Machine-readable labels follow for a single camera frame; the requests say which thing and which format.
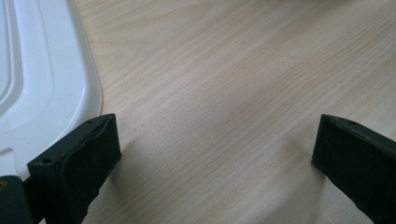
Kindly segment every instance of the light wood grain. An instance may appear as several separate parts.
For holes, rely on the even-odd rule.
[[[396,139],[396,1],[76,2],[123,151],[84,223],[371,223],[310,157]]]

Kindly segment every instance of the white tray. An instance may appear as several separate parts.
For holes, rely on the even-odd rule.
[[[0,0],[0,175],[100,114],[98,77],[73,1]]]

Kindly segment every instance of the screw hole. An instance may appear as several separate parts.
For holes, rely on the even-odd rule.
[[[8,182],[5,180],[0,180],[0,190],[5,189],[8,185]]]
[[[52,159],[51,158],[46,158],[43,160],[43,163],[47,164],[47,163],[51,163]]]

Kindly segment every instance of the dark plastic piece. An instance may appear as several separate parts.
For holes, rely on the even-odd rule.
[[[312,163],[374,223],[396,223],[396,143],[359,123],[322,115]]]
[[[0,223],[34,224],[21,179],[0,177]]]
[[[0,177],[0,223],[80,224],[120,160],[116,116],[90,119],[28,163],[30,177]]]

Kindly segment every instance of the tabletop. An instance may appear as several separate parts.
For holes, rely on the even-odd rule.
[[[321,114],[396,139],[396,1],[77,0],[121,162],[84,223],[372,223]]]

